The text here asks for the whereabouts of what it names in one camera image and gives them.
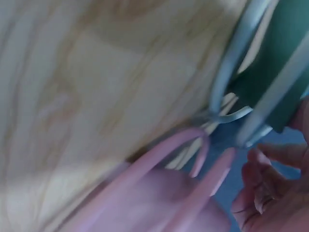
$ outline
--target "human hand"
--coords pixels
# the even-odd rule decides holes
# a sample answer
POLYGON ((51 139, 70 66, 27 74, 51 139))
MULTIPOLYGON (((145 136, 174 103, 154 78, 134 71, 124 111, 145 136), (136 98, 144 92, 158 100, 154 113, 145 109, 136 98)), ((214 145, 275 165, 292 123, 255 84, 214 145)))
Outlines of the human hand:
POLYGON ((261 144, 248 153, 242 168, 244 188, 231 209, 243 232, 309 231, 309 98, 290 126, 303 133, 306 144, 261 144), (270 160, 300 169, 300 179, 286 179, 270 160))

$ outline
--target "finger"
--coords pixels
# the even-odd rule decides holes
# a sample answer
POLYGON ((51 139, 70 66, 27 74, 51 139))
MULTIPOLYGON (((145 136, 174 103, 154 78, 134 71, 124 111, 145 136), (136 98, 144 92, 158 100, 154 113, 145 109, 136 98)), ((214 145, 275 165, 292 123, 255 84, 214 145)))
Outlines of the finger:
POLYGON ((299 169, 304 167, 304 156, 308 149, 306 144, 259 144, 258 148, 268 158, 299 169))
POLYGON ((263 182, 262 175, 254 163, 248 162, 242 167, 242 176, 244 183, 253 188, 255 207, 262 214, 275 202, 263 182))
POLYGON ((281 199, 291 188, 293 181, 287 180, 281 175, 260 150, 255 148, 250 150, 248 160, 257 165, 262 175, 262 181, 274 199, 281 199))
POLYGON ((254 205, 254 192, 250 187, 243 188, 232 203, 231 212, 243 232, 250 232, 261 214, 254 205))
POLYGON ((289 126, 299 130, 304 134, 305 140, 309 143, 309 96, 306 97, 300 104, 289 126))

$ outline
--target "wood grain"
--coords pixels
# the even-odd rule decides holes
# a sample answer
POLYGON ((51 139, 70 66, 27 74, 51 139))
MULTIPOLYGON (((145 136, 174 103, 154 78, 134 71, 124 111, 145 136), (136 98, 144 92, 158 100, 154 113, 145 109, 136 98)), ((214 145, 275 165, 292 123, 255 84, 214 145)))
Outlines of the wood grain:
POLYGON ((207 104, 246 0, 0 0, 0 231, 53 231, 207 104))

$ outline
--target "blue floor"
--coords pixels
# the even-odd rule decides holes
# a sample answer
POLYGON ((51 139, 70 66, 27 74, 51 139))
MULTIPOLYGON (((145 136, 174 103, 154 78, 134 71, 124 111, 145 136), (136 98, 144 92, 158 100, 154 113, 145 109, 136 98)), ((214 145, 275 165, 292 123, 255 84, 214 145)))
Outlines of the blue floor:
MULTIPOLYGON (((198 178, 202 178, 204 176, 209 167, 211 167, 213 163, 216 161, 218 155, 220 155, 226 148, 233 146, 234 136, 237 133, 241 124, 242 120, 221 125, 211 135, 210 152, 198 178)), ((277 134, 272 131, 269 135, 264 137, 260 142, 268 142, 276 144, 303 143, 304 139, 300 132, 291 129, 286 129, 283 134, 277 134)), ((230 214, 229 209, 233 199, 236 197, 237 193, 243 186, 241 181, 241 167, 247 161, 246 158, 247 152, 248 150, 241 150, 238 152, 238 158, 235 160, 229 175, 227 176, 226 180, 224 181, 224 183, 218 190, 217 194, 215 195, 216 200, 219 202, 221 207, 228 213, 229 217, 231 218, 232 221, 231 232, 240 231, 236 222, 233 219, 233 216, 230 214)), ((194 163, 194 160, 195 158, 192 158, 183 169, 185 171, 189 171, 194 163)), ((299 177, 299 171, 296 169, 285 167, 278 163, 274 163, 274 166, 287 178, 299 177)))

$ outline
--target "green object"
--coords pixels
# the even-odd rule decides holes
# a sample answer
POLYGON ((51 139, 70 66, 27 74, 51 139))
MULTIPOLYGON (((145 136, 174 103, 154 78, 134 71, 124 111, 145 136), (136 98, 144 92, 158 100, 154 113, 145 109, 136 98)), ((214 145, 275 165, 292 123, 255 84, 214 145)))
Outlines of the green object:
MULTIPOLYGON (((280 0, 254 62, 230 84, 244 105, 254 108, 309 30, 309 0, 280 0)), ((309 85, 309 68, 266 119, 282 132, 309 85)))

